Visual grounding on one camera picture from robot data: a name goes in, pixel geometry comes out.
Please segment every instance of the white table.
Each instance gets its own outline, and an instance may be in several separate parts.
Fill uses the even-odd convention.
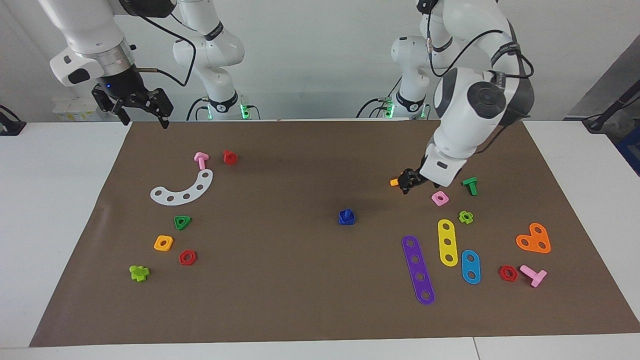
[[[582,124],[527,129],[638,316],[640,178]],[[26,348],[128,130],[28,124],[0,138],[0,359],[640,359],[640,334]]]

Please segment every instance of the blue strip with holes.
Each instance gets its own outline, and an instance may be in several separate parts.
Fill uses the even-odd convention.
[[[422,257],[418,239],[410,235],[405,236],[402,239],[402,248],[404,249],[404,257],[406,258],[406,265],[409,268],[416,299],[423,305],[432,304],[436,300],[436,297],[433,293],[433,286],[431,285],[431,279],[427,271],[427,264],[425,264],[424,258]]]
[[[482,279],[480,257],[473,250],[462,252],[462,278],[471,285],[477,285]]]

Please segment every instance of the red nut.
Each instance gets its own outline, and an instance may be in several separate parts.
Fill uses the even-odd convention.
[[[518,278],[518,272],[513,266],[504,265],[500,267],[498,273],[500,273],[500,277],[502,278],[502,280],[505,281],[514,282]]]
[[[185,250],[182,252],[182,254],[180,254],[180,264],[182,265],[193,265],[193,263],[195,263],[197,259],[198,256],[193,250]]]
[[[225,162],[225,164],[227,164],[227,165],[233,165],[233,164],[238,162],[238,155],[236,155],[231,150],[225,150],[222,153],[222,158],[223,158],[223,161]]]

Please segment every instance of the purple strip with holes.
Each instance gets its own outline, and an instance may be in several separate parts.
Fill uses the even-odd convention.
[[[404,257],[409,268],[415,297],[423,305],[432,304],[435,300],[433,286],[427,271],[427,264],[422,257],[420,251],[420,243],[414,236],[407,235],[402,239],[402,248],[404,249]]]

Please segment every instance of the pink bolt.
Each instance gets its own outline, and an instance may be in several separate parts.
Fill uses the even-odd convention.
[[[520,267],[520,271],[523,272],[526,276],[531,278],[531,286],[533,286],[534,288],[537,288],[538,285],[540,285],[540,283],[542,282],[542,279],[545,278],[545,276],[547,276],[547,272],[544,270],[540,270],[540,272],[535,272],[533,270],[531,270],[530,267],[528,267],[527,265],[522,265]]]
[[[193,161],[198,162],[198,166],[200,170],[204,170],[206,167],[204,166],[204,161],[209,159],[209,155],[204,152],[196,152],[196,156],[193,157]]]

